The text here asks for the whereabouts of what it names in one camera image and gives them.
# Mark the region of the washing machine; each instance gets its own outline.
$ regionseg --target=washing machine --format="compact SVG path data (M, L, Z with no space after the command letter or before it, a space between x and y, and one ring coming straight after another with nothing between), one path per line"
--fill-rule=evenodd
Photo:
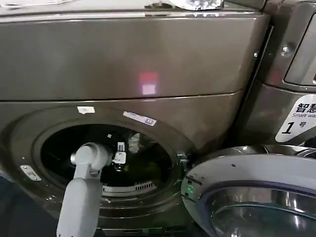
M315 2L261 2L271 32L230 144L315 147Z
M198 11L150 0L0 7L1 166L58 218L72 153L99 143L126 160L115 156L102 172L98 228L186 227L181 181L222 146L268 22L228 2Z

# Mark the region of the sign label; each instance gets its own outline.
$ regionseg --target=sign label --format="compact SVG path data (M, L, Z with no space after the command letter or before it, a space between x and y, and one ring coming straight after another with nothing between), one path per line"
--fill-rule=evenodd
M316 126L316 95L299 98L276 134L277 142L287 142Z
M154 120L152 118L146 117L146 116L141 116L135 113L127 112L124 111L123 116L128 117L130 119L142 122L144 124L147 124L149 126L154 126L157 122L157 120Z
M78 112L82 115L95 113L93 106L77 106L77 109L78 109Z

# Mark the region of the silver washing machine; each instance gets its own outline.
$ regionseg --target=silver washing machine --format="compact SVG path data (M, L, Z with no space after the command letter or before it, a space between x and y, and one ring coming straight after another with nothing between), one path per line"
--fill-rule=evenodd
M161 234L192 220L181 181L221 147L269 16L154 3L0 8L0 162L55 217L72 152L96 142L126 155L101 177L99 228Z
M315 236L315 155L280 145L215 152L187 173L183 202L211 237Z
M314 1L267 1L269 40L230 144L316 147L315 7Z

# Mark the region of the open washer door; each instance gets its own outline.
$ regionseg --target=open washer door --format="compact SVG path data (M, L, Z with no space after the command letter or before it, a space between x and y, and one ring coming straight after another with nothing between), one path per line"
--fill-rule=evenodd
M316 236L316 149L244 146L206 156L183 202L212 237Z

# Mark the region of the white label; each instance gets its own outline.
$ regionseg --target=white label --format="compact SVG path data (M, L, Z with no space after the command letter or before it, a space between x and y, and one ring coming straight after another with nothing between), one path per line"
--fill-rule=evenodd
M316 95L299 98L277 132L277 142L287 142L316 126Z
M85 115L85 114L94 114L95 110L93 106L77 106L78 112Z
M115 157L112 161L116 164L125 164L126 163L126 152L116 152Z
M32 167L29 165L21 165L21 170L32 180L32 181L40 181L41 178L35 173Z
M128 118L133 119L133 120L136 120L136 121L139 121L139 122L142 122L142 123L147 124L149 126L154 126L156 124L156 122L157 122L157 120L154 120L152 118L149 118L149 117L146 117L146 116L137 115L137 114L134 114L134 113L131 113L131 112L127 112L127 111L125 111L123 113L123 116L128 117Z

